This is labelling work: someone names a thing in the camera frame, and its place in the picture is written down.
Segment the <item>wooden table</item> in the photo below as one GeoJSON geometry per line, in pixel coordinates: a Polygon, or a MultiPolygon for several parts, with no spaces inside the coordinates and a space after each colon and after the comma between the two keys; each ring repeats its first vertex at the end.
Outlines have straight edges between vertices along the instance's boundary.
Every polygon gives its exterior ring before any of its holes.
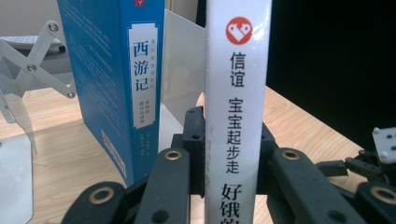
{"type": "MultiPolygon", "coordinates": [[[[30,223],[60,223],[66,210],[87,187],[122,178],[111,159],[82,121],[78,99],[53,89],[28,91],[23,97],[35,130],[33,155],[34,216],[30,223]]],[[[267,88],[263,120],[280,147],[303,151],[313,162],[343,160],[361,149],[340,133],[267,88]]],[[[23,133],[0,117],[0,139],[23,133]]],[[[358,175],[331,181],[355,191],[358,175]]],[[[271,223],[266,197],[257,196],[254,223],[271,223]]],[[[191,196],[191,223],[204,223],[204,201],[191,196]]]]}

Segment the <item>book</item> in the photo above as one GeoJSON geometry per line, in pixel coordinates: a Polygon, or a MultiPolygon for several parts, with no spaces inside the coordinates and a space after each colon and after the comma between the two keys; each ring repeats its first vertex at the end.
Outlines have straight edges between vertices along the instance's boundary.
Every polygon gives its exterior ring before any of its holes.
{"type": "Polygon", "coordinates": [[[131,186],[158,153],[165,1],[58,6],[83,120],[131,186]]]}
{"type": "Polygon", "coordinates": [[[271,5],[207,2],[205,223],[253,223],[271,5]]]}

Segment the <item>red logo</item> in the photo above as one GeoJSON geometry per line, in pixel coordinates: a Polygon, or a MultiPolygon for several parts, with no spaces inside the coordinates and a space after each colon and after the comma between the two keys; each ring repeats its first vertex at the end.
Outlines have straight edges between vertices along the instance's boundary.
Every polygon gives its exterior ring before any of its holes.
{"type": "Polygon", "coordinates": [[[136,7],[143,7],[145,5],[145,0],[134,0],[134,5],[136,7]]]}
{"type": "Polygon", "coordinates": [[[244,17],[233,18],[227,24],[227,38],[235,45],[246,44],[253,35],[251,22],[244,17]]]}

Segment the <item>white wall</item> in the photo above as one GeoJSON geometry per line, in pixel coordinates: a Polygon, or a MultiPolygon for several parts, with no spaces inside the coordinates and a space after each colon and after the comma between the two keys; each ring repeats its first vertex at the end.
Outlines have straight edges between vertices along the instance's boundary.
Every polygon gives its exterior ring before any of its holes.
{"type": "MultiPolygon", "coordinates": [[[[166,1],[168,9],[195,21],[198,0],[166,1]]],[[[62,24],[56,0],[0,0],[0,36],[38,35],[49,20],[62,24]]]]}

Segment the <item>white book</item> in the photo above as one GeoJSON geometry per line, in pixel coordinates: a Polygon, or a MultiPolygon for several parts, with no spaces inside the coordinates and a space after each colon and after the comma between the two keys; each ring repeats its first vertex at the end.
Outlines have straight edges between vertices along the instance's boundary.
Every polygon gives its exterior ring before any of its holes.
{"type": "Polygon", "coordinates": [[[271,0],[209,0],[205,223],[253,222],[271,0]]]}

